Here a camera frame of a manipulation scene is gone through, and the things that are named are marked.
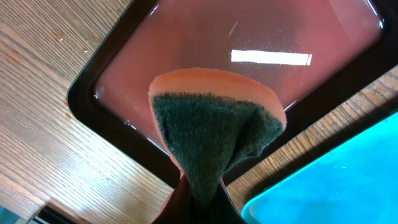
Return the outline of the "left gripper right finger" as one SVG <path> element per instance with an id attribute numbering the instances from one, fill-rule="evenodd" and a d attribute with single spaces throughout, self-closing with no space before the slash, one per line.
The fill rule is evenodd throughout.
<path id="1" fill-rule="evenodd" d="M 211 202 L 211 223 L 246 224 L 233 205 L 222 182 L 219 183 L 216 194 Z"/>

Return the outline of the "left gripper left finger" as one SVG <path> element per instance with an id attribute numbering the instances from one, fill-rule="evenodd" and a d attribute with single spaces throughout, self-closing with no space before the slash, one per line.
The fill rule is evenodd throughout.
<path id="1" fill-rule="evenodd" d="M 195 224 L 198 221 L 197 201 L 188 179 L 182 175 L 180 182 L 164 202 L 152 224 Z"/>

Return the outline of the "orange and green sponge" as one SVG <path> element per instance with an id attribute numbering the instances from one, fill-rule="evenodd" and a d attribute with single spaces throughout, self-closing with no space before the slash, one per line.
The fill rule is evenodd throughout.
<path id="1" fill-rule="evenodd" d="M 215 198 L 225 173 L 260 156 L 287 126 L 270 88 L 229 71 L 175 70 L 156 77 L 148 94 L 161 141 L 201 205 Z"/>

